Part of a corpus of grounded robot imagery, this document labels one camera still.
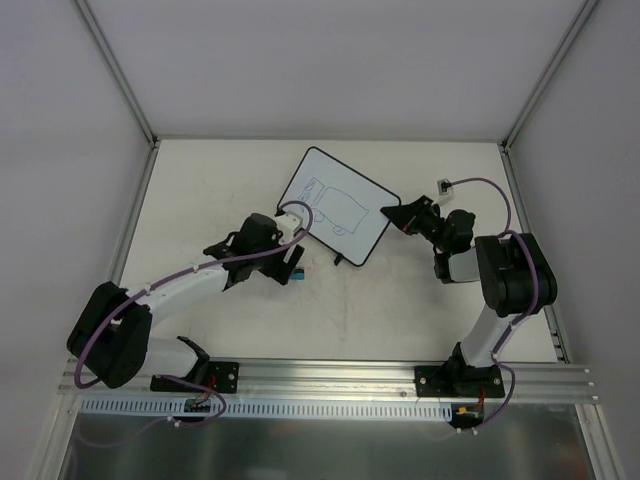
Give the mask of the white whiteboard black frame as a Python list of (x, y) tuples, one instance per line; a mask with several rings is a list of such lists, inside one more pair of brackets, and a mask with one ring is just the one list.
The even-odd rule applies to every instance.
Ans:
[(381, 209), (400, 204), (397, 194), (315, 146), (278, 201), (304, 222), (312, 214), (309, 235), (355, 267), (367, 262), (389, 225)]

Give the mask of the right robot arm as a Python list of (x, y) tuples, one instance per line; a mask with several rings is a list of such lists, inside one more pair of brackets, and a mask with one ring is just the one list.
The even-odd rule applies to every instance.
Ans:
[(414, 368), (420, 398), (505, 396), (499, 352), (526, 318), (555, 302), (557, 280), (536, 239), (512, 231), (476, 236), (475, 215), (456, 209), (446, 217), (426, 196), (381, 213), (406, 235), (434, 249), (434, 273), (444, 284), (478, 282), (484, 306), (470, 333), (440, 366)]

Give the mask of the blue black whiteboard eraser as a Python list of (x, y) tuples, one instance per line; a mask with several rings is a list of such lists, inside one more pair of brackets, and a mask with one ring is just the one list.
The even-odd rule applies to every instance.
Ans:
[(305, 278), (306, 278), (306, 273), (303, 267), (296, 267), (289, 275), (289, 279), (294, 281), (302, 281)]

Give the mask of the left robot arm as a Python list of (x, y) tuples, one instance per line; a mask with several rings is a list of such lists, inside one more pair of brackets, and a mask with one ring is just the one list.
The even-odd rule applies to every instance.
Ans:
[(158, 339), (152, 329), (194, 303), (228, 291), (258, 272), (281, 285), (288, 283), (304, 249), (303, 220), (294, 213), (274, 217), (253, 213), (239, 230), (205, 248), (191, 266), (139, 290), (111, 281), (90, 296), (66, 342), (77, 360), (74, 382), (81, 389), (91, 382), (81, 370), (94, 374), (94, 383), (110, 389), (149, 374), (156, 391), (197, 390), (211, 382), (209, 354), (195, 341), (179, 336)]

